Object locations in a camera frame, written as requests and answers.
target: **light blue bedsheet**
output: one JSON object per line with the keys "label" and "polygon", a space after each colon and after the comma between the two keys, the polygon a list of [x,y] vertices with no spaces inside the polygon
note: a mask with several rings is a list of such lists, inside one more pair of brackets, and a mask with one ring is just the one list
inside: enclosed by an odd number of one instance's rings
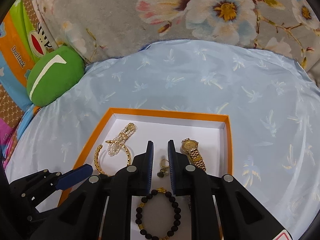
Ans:
{"label": "light blue bedsheet", "polygon": [[299,64],[272,52],[158,42],[88,66],[36,115],[6,173],[13,181],[42,169],[69,171],[109,107],[228,114],[234,176],[298,239],[320,208],[319,99]]}

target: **gold watch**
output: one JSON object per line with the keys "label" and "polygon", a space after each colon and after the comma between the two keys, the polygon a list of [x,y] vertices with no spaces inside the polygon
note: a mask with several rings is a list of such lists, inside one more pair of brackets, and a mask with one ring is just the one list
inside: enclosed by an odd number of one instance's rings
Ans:
{"label": "gold watch", "polygon": [[198,142],[195,140],[190,140],[190,138],[184,139],[182,142],[182,150],[189,155],[190,159],[194,165],[202,170],[206,171],[204,161],[198,150]]}

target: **green cushion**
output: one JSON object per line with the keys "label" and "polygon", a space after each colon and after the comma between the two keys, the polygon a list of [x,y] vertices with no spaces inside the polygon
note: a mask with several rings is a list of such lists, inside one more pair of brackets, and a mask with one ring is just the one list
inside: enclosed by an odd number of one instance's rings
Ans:
{"label": "green cushion", "polygon": [[46,54],[31,70],[27,92],[36,106],[47,106],[72,88],[84,75],[84,62],[71,48],[62,46]]}

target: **gold watch band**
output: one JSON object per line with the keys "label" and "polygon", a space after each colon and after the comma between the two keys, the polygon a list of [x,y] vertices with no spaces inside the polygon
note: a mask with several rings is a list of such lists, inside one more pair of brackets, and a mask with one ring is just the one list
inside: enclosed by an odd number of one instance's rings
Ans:
{"label": "gold watch band", "polygon": [[206,167],[205,167],[205,164],[204,164],[204,161],[203,161],[203,158],[202,156],[200,155],[199,153],[199,150],[198,149],[195,149],[195,150],[191,150],[189,151],[189,156],[191,158],[191,160],[193,161],[194,165],[204,171],[206,171]]}

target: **watch face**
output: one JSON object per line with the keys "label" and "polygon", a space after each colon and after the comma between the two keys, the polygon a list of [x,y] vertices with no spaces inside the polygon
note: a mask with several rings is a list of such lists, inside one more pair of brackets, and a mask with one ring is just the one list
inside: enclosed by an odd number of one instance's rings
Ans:
{"label": "watch face", "polygon": [[184,148],[184,150],[192,150],[194,148],[196,148],[198,146],[198,143],[194,140],[189,140],[186,141],[182,147]]}

